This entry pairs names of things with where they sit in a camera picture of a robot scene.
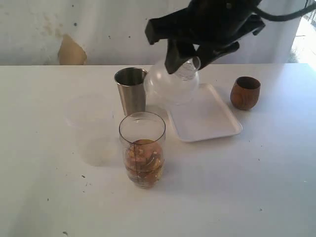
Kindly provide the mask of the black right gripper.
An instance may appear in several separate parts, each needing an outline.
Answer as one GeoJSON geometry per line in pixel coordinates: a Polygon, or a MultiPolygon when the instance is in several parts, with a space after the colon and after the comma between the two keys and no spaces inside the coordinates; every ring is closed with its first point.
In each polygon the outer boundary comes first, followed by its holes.
{"type": "Polygon", "coordinates": [[[258,35],[265,27],[252,6],[258,0],[192,0],[186,8],[152,18],[145,28],[149,44],[167,40],[165,68],[175,73],[195,58],[201,70],[217,59],[239,49],[248,34],[258,35]]]}

